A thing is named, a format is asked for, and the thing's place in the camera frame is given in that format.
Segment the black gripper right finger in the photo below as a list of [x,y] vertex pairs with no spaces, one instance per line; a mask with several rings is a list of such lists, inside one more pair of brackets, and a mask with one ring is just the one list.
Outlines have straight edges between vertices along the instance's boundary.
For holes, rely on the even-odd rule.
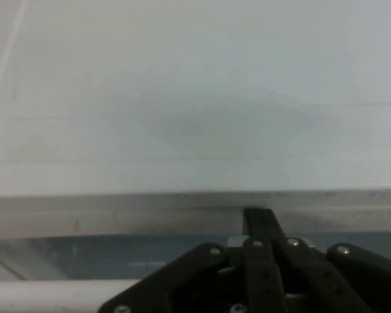
[[348,243],[321,252],[286,237],[270,209],[260,210],[260,232],[271,242],[285,291],[305,294],[306,312],[391,312],[391,259]]

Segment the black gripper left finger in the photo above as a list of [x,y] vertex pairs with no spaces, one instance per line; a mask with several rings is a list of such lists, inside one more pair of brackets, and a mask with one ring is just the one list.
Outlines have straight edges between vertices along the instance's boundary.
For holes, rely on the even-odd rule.
[[239,247],[202,243],[103,303],[99,312],[286,312],[270,209],[245,208]]

